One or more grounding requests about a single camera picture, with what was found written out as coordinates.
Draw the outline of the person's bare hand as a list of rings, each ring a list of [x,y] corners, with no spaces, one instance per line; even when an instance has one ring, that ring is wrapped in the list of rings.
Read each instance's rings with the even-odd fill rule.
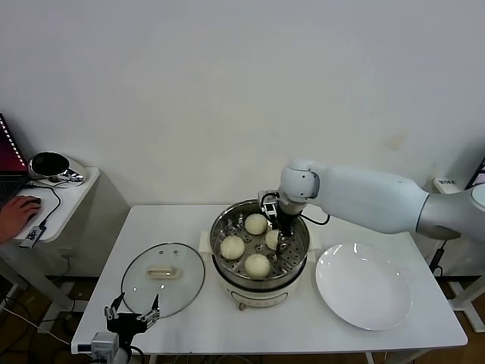
[[[1,208],[1,244],[14,239],[38,213],[41,203],[35,196],[16,196]]]

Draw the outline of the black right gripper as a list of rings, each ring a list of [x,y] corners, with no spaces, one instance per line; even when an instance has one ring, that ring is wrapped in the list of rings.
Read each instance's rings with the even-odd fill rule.
[[[277,236],[276,254],[280,255],[283,251],[283,257],[287,262],[295,262],[293,222],[296,219],[296,215],[279,214],[277,216],[277,228],[280,234]]]

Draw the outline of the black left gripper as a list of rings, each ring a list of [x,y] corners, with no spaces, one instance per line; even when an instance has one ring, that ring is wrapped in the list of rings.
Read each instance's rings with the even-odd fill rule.
[[[148,326],[153,326],[160,319],[160,300],[157,294],[151,305],[151,309],[140,315],[130,312],[117,314],[122,304],[124,293],[116,297],[110,306],[104,308],[107,330],[120,336],[135,336],[145,333]]]

